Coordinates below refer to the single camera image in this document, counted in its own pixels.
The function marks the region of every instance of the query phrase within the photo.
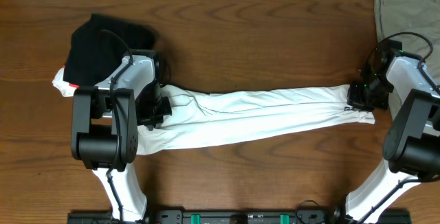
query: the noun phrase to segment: green tape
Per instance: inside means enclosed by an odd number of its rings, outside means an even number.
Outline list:
[[[191,216],[191,224],[200,224],[200,214],[193,214]]]
[[[289,224],[289,216],[287,214],[281,214],[281,224]]]

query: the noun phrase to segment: folded white fabric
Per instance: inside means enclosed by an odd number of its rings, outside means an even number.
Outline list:
[[[152,131],[138,126],[138,155],[252,141],[350,122],[373,114],[347,105],[349,86],[204,94],[166,86],[172,116]]]

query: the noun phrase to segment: brown wooden surface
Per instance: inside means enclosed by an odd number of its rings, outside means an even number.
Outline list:
[[[375,45],[373,0],[0,0],[0,223],[65,223],[71,210],[110,208],[70,154],[72,99],[51,84],[92,12],[154,27],[173,82],[210,93],[347,84]],[[138,157],[137,177],[154,206],[332,205],[380,161],[391,117],[375,117]],[[394,206],[438,223],[439,197],[440,184],[426,184]]]

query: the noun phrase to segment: black folded fabric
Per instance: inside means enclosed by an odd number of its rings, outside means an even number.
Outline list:
[[[154,33],[144,26],[92,14],[90,21],[71,35],[71,49],[65,63],[63,80],[78,86],[94,86],[121,64],[126,48],[100,30],[120,36],[131,49],[152,49]]]

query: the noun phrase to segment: gray cloth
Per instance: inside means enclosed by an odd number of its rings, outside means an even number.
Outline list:
[[[424,35],[434,45],[426,59],[428,73],[440,84],[440,0],[374,0],[377,40],[398,32],[416,32]],[[411,35],[395,38],[404,50],[424,56],[426,42]]]

